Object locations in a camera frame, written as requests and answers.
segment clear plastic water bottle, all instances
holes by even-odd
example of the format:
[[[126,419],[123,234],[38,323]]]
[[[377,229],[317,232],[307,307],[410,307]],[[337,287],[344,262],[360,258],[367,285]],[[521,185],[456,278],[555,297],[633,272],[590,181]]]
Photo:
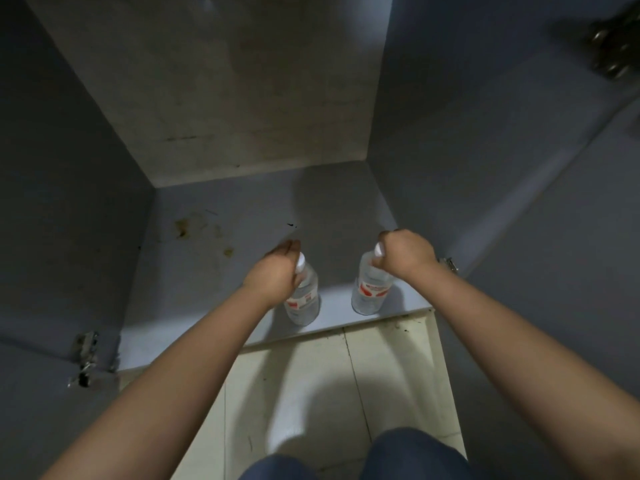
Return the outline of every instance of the clear plastic water bottle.
[[[384,255],[384,247],[379,242],[373,251],[364,253],[360,259],[360,273],[351,293],[351,306],[360,315],[377,313],[394,282],[394,277],[388,272],[371,264],[374,256]]]
[[[302,282],[293,295],[284,302],[284,309],[293,323],[307,326],[320,313],[320,300],[318,298],[318,275],[302,253],[298,258],[296,274],[303,275]]]

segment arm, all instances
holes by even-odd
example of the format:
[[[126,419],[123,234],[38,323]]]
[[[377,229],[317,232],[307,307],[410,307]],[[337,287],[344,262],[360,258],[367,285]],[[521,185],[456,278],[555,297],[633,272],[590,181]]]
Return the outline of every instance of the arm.
[[[287,241],[243,286],[191,327],[47,471],[43,480],[169,479],[231,365],[267,311],[297,283],[299,241]]]
[[[407,230],[383,233],[374,264],[446,318],[493,384],[578,473],[640,477],[640,403],[577,354],[439,265]]]

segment person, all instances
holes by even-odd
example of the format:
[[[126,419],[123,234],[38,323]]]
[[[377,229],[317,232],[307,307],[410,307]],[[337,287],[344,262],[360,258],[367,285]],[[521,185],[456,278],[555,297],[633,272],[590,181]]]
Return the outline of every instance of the person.
[[[493,384],[564,457],[592,479],[640,478],[640,403],[514,311],[439,265],[408,230],[380,234],[374,265],[409,283],[448,320]],[[299,241],[268,253],[242,286],[165,350],[45,473],[45,480],[169,479],[236,355],[262,316],[297,286]],[[372,444],[361,478],[473,478],[452,448],[411,428]],[[242,480],[315,478],[269,456]]]

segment person's left hand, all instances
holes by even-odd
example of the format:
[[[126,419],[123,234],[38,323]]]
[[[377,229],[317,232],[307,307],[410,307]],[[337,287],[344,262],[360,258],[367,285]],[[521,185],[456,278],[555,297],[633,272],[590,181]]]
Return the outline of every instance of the person's left hand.
[[[246,275],[243,287],[256,293],[273,308],[293,294],[302,281],[296,275],[300,241],[284,241],[265,254]]]

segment forearm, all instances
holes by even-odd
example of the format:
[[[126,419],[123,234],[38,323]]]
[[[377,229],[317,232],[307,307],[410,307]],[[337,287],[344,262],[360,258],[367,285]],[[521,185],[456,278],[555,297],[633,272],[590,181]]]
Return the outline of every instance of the forearm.
[[[496,387],[583,475],[612,477],[613,463],[635,462],[635,398],[443,267],[416,273],[410,284],[448,320]]]
[[[170,478],[267,311],[250,291],[236,291],[128,386],[44,478]]]

